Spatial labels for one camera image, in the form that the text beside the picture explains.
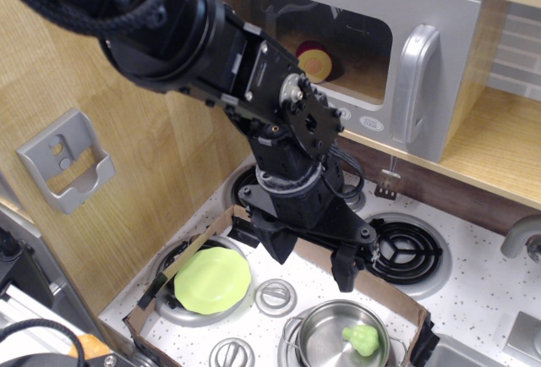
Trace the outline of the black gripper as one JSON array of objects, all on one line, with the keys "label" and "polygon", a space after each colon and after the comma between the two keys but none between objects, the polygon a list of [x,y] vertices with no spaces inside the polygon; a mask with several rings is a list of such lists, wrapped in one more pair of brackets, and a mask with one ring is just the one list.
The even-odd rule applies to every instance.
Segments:
[{"label": "black gripper", "polygon": [[256,238],[272,259],[284,264],[298,238],[331,250],[331,272],[339,290],[350,293],[364,257],[377,250],[376,231],[346,203],[337,162],[259,162],[257,184],[241,193]]}]

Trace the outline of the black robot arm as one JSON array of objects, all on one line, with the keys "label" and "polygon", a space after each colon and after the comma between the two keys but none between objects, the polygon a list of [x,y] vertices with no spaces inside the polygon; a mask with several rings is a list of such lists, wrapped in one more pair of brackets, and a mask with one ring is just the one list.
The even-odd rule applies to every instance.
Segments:
[{"label": "black robot arm", "polygon": [[21,1],[95,37],[132,83],[221,108],[257,162],[256,184],[240,194],[254,235],[278,262],[299,238],[329,249],[338,287],[352,291],[376,252],[376,234],[347,205],[342,168],[358,164],[336,144],[340,113],[293,54],[223,0]]}]

